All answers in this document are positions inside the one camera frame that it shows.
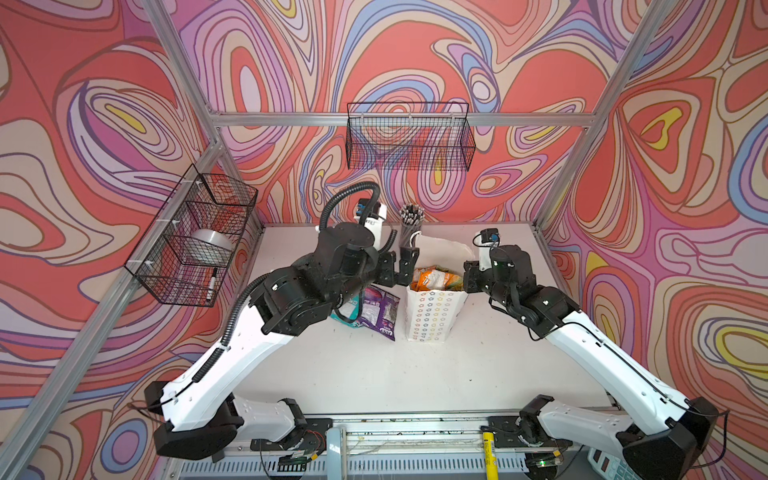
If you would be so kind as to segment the teal snack packet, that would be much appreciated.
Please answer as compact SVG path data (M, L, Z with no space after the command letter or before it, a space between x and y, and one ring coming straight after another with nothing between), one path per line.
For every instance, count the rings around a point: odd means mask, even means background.
M351 328L361 328L359 321L360 304L357 298L353 298L341 307L331 312L331 318Z

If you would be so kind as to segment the purple snack packet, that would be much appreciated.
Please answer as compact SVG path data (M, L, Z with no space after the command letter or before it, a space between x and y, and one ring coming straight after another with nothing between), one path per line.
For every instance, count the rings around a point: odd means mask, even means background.
M395 341L399 304L398 296L375 286L368 287L359 303L357 323Z

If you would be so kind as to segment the orange snack packet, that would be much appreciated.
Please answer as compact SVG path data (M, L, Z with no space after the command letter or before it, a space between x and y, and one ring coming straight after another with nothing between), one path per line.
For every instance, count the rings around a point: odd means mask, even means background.
M463 277L437 266L417 268L414 271L410 289L423 291L462 291Z

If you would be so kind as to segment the white patterned paper bag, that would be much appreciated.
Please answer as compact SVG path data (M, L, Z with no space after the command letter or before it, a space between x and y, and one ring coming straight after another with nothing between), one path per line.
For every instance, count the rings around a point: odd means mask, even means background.
M442 238L420 234L416 236L415 246L419 249L419 257L414 271L437 266L463 277L464 262L476 259L467 245ZM468 293L463 290L417 292L410 289L410 283L406 290L406 339L421 343L445 342Z

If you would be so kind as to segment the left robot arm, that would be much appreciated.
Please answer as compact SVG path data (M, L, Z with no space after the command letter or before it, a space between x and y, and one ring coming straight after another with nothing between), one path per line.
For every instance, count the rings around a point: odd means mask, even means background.
M273 449L302 448L319 440L296 400L264 403L234 389L269 355L308 327L339 314L341 306L372 284L407 285L419 250L407 235L398 252L392 231L382 247L363 224L344 222L319 230L313 252L267 272L236 298L221 338L186 372L144 391L147 408L160 416L153 433L161 457L220 457L233 441Z

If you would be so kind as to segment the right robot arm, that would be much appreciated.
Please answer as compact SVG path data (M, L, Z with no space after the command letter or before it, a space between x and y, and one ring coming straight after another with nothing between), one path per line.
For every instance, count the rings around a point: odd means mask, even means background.
M538 283L530 256L483 236L464 264L464 289L523 325L534 341L559 348L618 402L619 414L567 405L540 394L509 434L529 445L566 440L624 460L642 479L681 479L725 417L709 400L687 398L610 340L562 290Z

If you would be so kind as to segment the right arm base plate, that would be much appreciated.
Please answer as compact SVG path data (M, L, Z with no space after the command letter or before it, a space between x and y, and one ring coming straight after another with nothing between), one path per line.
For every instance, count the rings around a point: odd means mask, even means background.
M519 415L489 416L481 430L492 433L495 446L501 448L567 450L574 445L570 440L549 436L539 427L529 427Z

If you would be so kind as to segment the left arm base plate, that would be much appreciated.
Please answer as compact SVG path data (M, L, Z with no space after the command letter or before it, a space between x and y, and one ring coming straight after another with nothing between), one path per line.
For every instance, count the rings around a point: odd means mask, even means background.
M334 422L330 417L309 418L305 425L295 428L278 442L263 439L252 440L250 450L303 456L319 455L326 450L326 434L333 426Z

